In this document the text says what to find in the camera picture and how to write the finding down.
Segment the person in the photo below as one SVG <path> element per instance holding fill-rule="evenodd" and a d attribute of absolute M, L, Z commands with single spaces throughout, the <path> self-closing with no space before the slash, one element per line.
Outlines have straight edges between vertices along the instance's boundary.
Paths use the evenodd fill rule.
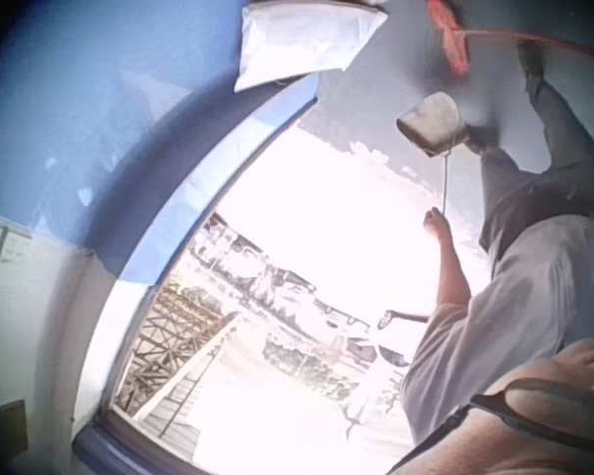
<path fill-rule="evenodd" d="M 389 473 L 594 474 L 593 339 L 582 339 L 551 358 L 510 371 L 486 394 L 473 397 L 473 407 L 456 412 Z M 500 416 L 508 416 L 511 424 Z M 528 422 L 561 434 L 551 439 L 555 437 Z"/>
<path fill-rule="evenodd" d="M 425 217 L 441 268 L 437 307 L 402 387 L 416 443 L 507 372 L 594 337 L 594 141 L 545 82 L 541 49 L 520 44 L 519 54 L 551 166 L 530 173 L 492 143 L 471 145 L 481 155 L 480 245 L 491 263 L 475 297 L 448 221 L 435 208 Z"/>

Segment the hand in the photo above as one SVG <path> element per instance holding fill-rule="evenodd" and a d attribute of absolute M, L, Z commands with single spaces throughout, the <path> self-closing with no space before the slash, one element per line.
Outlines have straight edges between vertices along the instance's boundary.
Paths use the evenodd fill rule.
<path fill-rule="evenodd" d="M 423 226 L 439 242 L 451 241 L 451 228 L 448 221 L 438 208 L 434 207 L 425 215 Z"/>

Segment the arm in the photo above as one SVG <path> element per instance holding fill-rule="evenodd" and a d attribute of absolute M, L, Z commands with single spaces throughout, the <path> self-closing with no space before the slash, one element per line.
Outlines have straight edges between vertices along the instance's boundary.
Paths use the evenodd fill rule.
<path fill-rule="evenodd" d="M 455 252 L 448 221 L 437 208 L 433 208 L 427 212 L 424 226 L 440 244 L 440 280 L 436 305 L 467 306 L 471 300 L 471 290 Z"/>

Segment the dark pants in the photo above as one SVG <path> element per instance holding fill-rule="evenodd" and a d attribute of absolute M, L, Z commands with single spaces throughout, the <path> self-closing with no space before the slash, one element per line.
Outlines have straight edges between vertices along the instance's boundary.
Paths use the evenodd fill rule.
<path fill-rule="evenodd" d="M 530 78 L 531 103 L 544 123 L 551 165 L 543 173 L 520 170 L 501 148 L 482 152 L 484 226 L 480 245 L 491 260 L 529 226 L 560 215 L 594 219 L 594 141 L 565 100 L 541 78 Z"/>

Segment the red cord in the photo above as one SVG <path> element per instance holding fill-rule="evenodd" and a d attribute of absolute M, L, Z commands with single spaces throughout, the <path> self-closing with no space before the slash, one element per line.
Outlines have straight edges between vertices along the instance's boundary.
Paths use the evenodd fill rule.
<path fill-rule="evenodd" d="M 548 43 L 560 48 L 574 49 L 575 51 L 584 52 L 590 56 L 594 56 L 594 47 L 589 45 L 581 45 L 579 43 L 567 42 L 559 38 L 550 37 L 548 35 L 535 35 L 532 33 L 517 32 L 514 30 L 461 30 L 455 29 L 452 31 L 459 37 L 470 36 L 498 36 L 498 37 L 513 37 L 520 40 L 533 40 L 535 42 Z"/>
<path fill-rule="evenodd" d="M 594 56 L 594 47 L 559 40 L 547 35 L 534 35 L 513 30 L 466 30 L 461 28 L 451 8 L 443 0 L 426 0 L 427 13 L 434 27 L 443 34 L 443 50 L 451 70 L 463 75 L 470 69 L 465 39 L 468 36 L 508 36 L 520 40 L 533 40 L 561 48 L 574 49 Z"/>

